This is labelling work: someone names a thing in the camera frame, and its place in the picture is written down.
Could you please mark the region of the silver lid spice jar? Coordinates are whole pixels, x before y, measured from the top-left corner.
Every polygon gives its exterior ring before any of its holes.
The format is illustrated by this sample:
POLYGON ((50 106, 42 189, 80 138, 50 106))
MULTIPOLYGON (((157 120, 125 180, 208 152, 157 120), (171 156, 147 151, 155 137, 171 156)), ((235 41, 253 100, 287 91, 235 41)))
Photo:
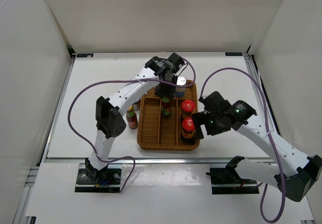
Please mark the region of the silver lid spice jar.
POLYGON ((175 96, 182 98, 185 95, 187 80, 185 77, 178 76, 177 78, 177 87, 175 90, 175 96))

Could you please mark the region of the sauce bottle yellow cap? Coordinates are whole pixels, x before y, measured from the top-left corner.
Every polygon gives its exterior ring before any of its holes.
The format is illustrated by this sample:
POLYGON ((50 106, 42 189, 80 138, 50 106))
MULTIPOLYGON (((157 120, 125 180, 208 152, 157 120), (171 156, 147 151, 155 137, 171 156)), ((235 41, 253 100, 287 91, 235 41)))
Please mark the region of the sauce bottle yellow cap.
POLYGON ((161 99, 161 112, 163 116, 170 116, 172 113, 172 104, 169 97, 162 97, 161 99))
POLYGON ((132 129, 138 127, 138 120, 137 115, 135 113, 135 110, 133 109, 133 106, 130 106, 126 111, 126 120, 128 123, 128 126, 132 129))

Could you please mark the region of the red lid chili jar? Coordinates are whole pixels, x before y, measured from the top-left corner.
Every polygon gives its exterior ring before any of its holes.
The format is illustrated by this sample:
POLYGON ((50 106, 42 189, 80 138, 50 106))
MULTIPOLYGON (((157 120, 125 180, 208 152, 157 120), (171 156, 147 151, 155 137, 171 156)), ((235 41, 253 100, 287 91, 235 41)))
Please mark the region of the red lid chili jar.
POLYGON ((181 140, 186 144, 194 144, 195 126, 192 118, 186 118, 182 121, 181 140))
POLYGON ((181 103, 181 121, 191 118, 196 110, 196 103, 193 100, 186 99, 181 103))

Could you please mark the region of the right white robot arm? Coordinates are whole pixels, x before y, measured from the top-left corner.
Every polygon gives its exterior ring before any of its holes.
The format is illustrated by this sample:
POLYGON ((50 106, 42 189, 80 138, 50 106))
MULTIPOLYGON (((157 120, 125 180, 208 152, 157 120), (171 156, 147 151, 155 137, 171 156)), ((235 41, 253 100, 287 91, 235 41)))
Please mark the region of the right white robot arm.
POLYGON ((286 198, 300 202, 321 174, 321 157, 309 157, 280 135, 269 131, 256 110, 244 101, 230 104, 227 100, 200 98, 204 110, 193 114, 195 137, 203 139, 201 126, 207 135, 217 135, 235 130, 251 140, 270 156, 276 167, 252 162, 236 156, 226 165, 226 178, 236 184, 242 179, 252 179, 278 188, 286 198))

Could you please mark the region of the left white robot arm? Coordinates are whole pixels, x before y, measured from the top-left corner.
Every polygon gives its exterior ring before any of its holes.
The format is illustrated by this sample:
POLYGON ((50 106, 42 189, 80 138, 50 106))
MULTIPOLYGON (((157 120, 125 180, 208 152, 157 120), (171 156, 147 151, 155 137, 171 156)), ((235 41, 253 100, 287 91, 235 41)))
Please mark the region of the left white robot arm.
POLYGON ((162 100, 171 100, 176 90, 176 73, 183 65, 184 61, 176 53, 167 59, 155 56, 137 74, 137 82, 128 83, 111 96, 97 100, 95 150, 85 162, 88 178, 93 183, 100 184, 106 178, 106 162, 115 138, 126 128, 123 116, 128 108, 152 88, 155 88, 154 94, 162 100))

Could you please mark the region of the purple lid jar near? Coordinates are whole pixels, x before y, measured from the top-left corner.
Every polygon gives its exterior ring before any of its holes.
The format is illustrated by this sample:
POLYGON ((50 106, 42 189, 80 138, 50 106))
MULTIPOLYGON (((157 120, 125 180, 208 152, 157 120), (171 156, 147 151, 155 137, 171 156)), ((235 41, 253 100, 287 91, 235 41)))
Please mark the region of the purple lid jar near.
POLYGON ((139 98, 132 104, 134 111, 140 110, 140 103, 141 103, 141 99, 139 98))

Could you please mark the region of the woven wicker divided basket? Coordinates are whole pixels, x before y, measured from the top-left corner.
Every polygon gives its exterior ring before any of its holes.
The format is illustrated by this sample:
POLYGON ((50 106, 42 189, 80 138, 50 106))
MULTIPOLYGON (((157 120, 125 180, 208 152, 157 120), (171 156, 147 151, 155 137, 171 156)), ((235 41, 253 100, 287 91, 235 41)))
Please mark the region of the woven wicker divided basket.
POLYGON ((171 114, 162 114, 162 101, 154 94, 155 88, 150 89, 141 97, 138 121, 137 143, 146 151, 192 151, 200 141, 186 143, 181 140, 181 103, 184 100, 197 102, 196 84, 185 89, 182 98, 171 100, 171 114))

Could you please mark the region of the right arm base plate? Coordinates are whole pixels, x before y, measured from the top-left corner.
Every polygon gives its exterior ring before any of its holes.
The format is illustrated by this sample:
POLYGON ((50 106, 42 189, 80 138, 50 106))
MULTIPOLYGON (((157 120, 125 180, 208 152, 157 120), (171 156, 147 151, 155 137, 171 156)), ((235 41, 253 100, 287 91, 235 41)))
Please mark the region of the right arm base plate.
POLYGON ((225 168, 210 168, 206 175, 210 177, 213 195, 259 194, 259 184, 255 180, 234 180, 228 176, 225 168))

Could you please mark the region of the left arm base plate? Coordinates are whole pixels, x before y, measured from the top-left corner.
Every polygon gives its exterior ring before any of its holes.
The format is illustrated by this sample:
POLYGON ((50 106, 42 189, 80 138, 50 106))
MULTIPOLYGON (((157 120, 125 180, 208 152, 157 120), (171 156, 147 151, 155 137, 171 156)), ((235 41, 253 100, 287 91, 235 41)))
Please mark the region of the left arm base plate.
POLYGON ((121 189, 121 176, 121 164, 109 164, 97 178, 90 175, 84 164, 80 164, 74 191, 78 193, 118 193, 121 189))

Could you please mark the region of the aluminium table rail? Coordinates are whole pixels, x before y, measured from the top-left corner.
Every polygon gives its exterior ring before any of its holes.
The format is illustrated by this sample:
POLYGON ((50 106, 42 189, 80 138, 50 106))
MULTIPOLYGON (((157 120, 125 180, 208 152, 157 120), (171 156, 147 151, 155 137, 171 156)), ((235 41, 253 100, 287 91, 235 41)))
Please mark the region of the aluminium table rail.
MULTIPOLYGON (((137 164, 227 164, 232 158, 136 158, 137 164)), ((270 158, 249 158, 250 161, 258 163, 274 164, 275 162, 270 158)), ((47 158, 45 163, 59 163, 59 164, 84 164, 85 159, 66 159, 66 158, 47 158)), ((132 164, 131 159, 121 159, 112 164, 132 164)))

